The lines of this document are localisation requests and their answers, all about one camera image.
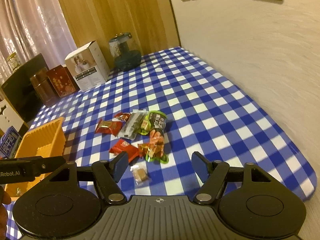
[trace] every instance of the wooden wardrobe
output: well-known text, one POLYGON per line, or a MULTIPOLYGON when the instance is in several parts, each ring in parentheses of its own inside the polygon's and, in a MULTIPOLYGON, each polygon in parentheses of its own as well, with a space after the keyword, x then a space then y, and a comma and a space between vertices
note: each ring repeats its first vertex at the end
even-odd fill
POLYGON ((110 67, 108 41, 131 32, 142 54, 180 45, 170 0, 59 0, 77 47, 96 40, 110 67))

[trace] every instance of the metal rivet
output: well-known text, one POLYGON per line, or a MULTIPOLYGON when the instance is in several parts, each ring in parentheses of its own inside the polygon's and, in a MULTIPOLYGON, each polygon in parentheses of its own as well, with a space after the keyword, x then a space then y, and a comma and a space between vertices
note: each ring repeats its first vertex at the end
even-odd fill
POLYGON ((119 193, 114 193, 114 194, 111 194, 109 195, 108 197, 111 201, 121 201, 124 199, 124 196, 122 194, 119 194, 119 193))
POLYGON ((196 195, 196 199, 204 202, 204 201, 209 201, 211 199, 211 196, 209 194, 201 193, 196 195))

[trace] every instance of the orange plastic basket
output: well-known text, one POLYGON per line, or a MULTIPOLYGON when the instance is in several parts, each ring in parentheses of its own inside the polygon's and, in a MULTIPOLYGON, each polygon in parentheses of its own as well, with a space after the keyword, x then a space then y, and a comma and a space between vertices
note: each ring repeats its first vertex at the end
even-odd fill
MULTIPOLYGON (((60 117, 27 132, 22 138, 15 157, 42 156, 46 158, 63 155, 64 145, 66 143, 66 138, 62 130, 63 121, 64 117, 60 117)), ((18 189, 23 194, 49 174, 50 173, 42 174, 32 182, 7 184, 5 191, 9 193, 12 200, 17 200, 19 198, 17 196, 18 189)))

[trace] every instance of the human hand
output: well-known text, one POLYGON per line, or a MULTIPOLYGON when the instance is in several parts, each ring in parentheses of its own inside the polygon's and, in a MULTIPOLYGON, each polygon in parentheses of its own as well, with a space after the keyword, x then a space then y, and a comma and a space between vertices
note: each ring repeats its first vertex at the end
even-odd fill
MULTIPOLYGON (((3 192, 4 194, 2 198, 2 203, 9 205, 11 203, 11 198, 7 192, 5 192, 4 190, 3 192)), ((0 204, 0 240, 6 239, 8 223, 8 213, 3 204, 0 204)))

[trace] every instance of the white wall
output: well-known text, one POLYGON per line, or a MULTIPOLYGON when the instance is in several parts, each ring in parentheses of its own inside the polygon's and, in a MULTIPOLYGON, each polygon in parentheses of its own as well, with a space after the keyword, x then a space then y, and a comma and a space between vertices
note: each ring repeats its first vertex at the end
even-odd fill
MULTIPOLYGON (((320 175, 320 0, 172 0, 182 46, 246 91, 320 175)), ((318 239, 320 190, 300 235, 318 239)))

